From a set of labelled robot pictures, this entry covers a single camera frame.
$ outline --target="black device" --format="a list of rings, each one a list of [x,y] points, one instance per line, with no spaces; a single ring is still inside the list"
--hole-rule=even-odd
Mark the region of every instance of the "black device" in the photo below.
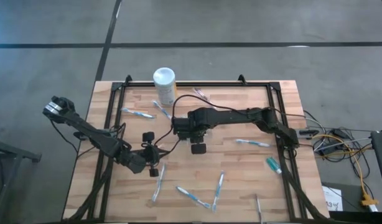
[[[152,145],[154,140],[153,132],[142,135],[144,143],[141,146],[144,149],[131,151],[131,145],[120,138],[114,137],[112,131],[96,129],[79,117],[79,114],[75,111],[75,105],[67,98],[53,96],[52,101],[43,109],[43,114],[52,122],[65,123],[74,127],[79,131],[74,133],[77,138],[84,139],[84,136],[86,136],[93,146],[101,150],[109,158],[113,158],[116,163],[129,168],[134,174],[140,173],[145,166],[149,165],[151,167],[150,176],[156,177],[159,175],[154,166],[159,162],[159,153],[168,151]]]
[[[179,139],[190,139],[192,154],[206,153],[202,144],[206,130],[220,124],[253,123],[265,133],[274,133],[284,140],[285,147],[299,147],[294,129],[278,122],[272,108],[251,108],[247,110],[217,111],[214,108],[198,108],[188,112],[188,118],[172,118],[173,133]]]

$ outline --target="teal object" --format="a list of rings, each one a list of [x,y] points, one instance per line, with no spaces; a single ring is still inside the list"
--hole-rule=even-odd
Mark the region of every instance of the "teal object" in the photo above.
[[[274,158],[269,157],[266,159],[266,162],[273,171],[277,172],[277,174],[280,174],[282,172],[281,168],[279,167],[279,164],[277,163],[277,161],[275,161]]]

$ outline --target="wooden tabletop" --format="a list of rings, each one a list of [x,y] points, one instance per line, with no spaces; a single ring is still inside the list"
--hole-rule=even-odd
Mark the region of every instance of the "wooden tabletop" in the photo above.
[[[303,114],[302,105],[293,80],[279,81],[286,113]],[[87,121],[96,128],[103,128],[112,82],[96,82],[90,103]],[[216,105],[235,109],[266,107],[268,97],[262,87],[203,87],[202,91]],[[190,87],[177,89],[177,95],[193,94]],[[146,119],[122,113],[121,123],[126,122],[124,139],[133,149],[141,149],[144,132],[154,131],[158,139],[170,129],[170,121],[154,107],[157,100],[154,87],[126,88],[124,107],[156,116]],[[181,99],[175,109],[176,116],[207,106],[194,98]],[[288,116],[291,128],[305,128],[305,119]],[[239,144],[235,139],[252,139],[266,142],[271,147]],[[170,149],[177,140],[173,134],[164,138],[159,145]],[[284,187],[281,175],[273,172],[266,164],[267,157],[278,159],[274,136],[260,131],[253,124],[229,124],[217,126],[205,137],[207,153],[193,155],[190,143],[181,141],[173,153],[161,159],[158,168],[166,164],[161,192],[155,203],[151,197],[157,187],[156,178],[149,177],[148,169],[133,174],[127,167],[115,164],[109,191],[106,212],[107,222],[258,222],[254,195],[260,198],[264,221],[288,221]],[[91,147],[83,142],[80,152]],[[98,150],[94,149],[77,160],[65,207],[64,218],[70,217],[90,193],[93,184]],[[297,166],[302,188],[320,212],[328,217],[320,176],[310,147],[297,149]],[[197,205],[175,186],[181,186],[207,203],[213,203],[220,171],[225,171],[224,183],[216,213]],[[293,195],[297,210],[296,195]],[[98,199],[99,210],[101,197]]]

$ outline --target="concrete floor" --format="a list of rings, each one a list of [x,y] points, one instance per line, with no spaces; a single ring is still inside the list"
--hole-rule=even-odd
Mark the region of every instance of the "concrete floor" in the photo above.
[[[0,0],[0,44],[103,43],[115,0]],[[113,42],[382,41],[380,0],[124,0]],[[23,163],[7,223],[60,220],[75,154],[42,115],[53,95],[85,117],[102,49],[0,49],[0,140],[43,154]],[[325,126],[382,129],[382,47],[111,49],[102,80],[297,80],[304,109]],[[58,126],[68,136],[73,129]],[[356,133],[356,138],[369,133]],[[367,152],[366,183],[382,180]],[[359,185],[348,162],[317,160],[322,181]]]

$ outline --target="toothbrush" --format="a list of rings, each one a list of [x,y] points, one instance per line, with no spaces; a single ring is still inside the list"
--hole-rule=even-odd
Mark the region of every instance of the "toothbrush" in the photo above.
[[[162,111],[162,113],[164,113],[167,116],[168,119],[172,119],[172,116],[165,110],[165,108],[161,107],[156,100],[153,100],[152,103],[156,107],[158,107]]]
[[[158,187],[156,188],[156,191],[154,192],[154,195],[152,196],[152,201],[153,202],[156,201],[156,198],[158,197],[159,191],[161,190],[161,182],[162,182],[162,179],[164,177],[165,168],[166,168],[166,164],[163,165],[162,170],[161,170],[161,174],[160,174],[160,176],[159,176],[159,178],[157,180]]]
[[[213,205],[212,205],[213,212],[216,211],[216,202],[218,200],[218,195],[220,194],[221,186],[223,185],[223,179],[224,179],[224,171],[222,170],[221,174],[220,174],[220,180],[218,181],[218,184],[217,184],[215,199],[214,199]]]
[[[183,194],[185,194],[186,196],[188,196],[189,198],[191,198],[192,200],[198,202],[199,204],[203,205],[205,208],[210,208],[210,204],[209,203],[206,203],[206,202],[203,202],[201,200],[199,200],[196,196],[190,194],[188,191],[184,190],[183,188],[179,187],[179,186],[176,186],[176,189],[179,190],[180,192],[182,192]]]
[[[204,100],[208,101],[209,103],[212,103],[212,102],[208,99],[208,97],[207,97],[205,94],[202,93],[201,89],[199,89],[199,88],[194,88],[193,90],[194,90],[194,92],[196,92],[196,94],[198,94],[201,98],[203,98]]]
[[[257,142],[257,141],[251,141],[251,140],[244,140],[244,139],[236,139],[235,141],[238,142],[238,143],[249,143],[249,144],[254,144],[254,145],[257,145],[257,146],[261,146],[261,147],[270,147],[269,144],[267,144],[267,143],[263,143],[263,142]]]
[[[155,118],[153,115],[149,115],[149,114],[145,114],[145,113],[137,112],[137,111],[131,111],[131,110],[127,109],[127,108],[122,108],[122,111],[131,113],[131,114],[134,114],[134,115],[137,115],[137,116],[142,116],[142,117],[145,117],[145,118]]]

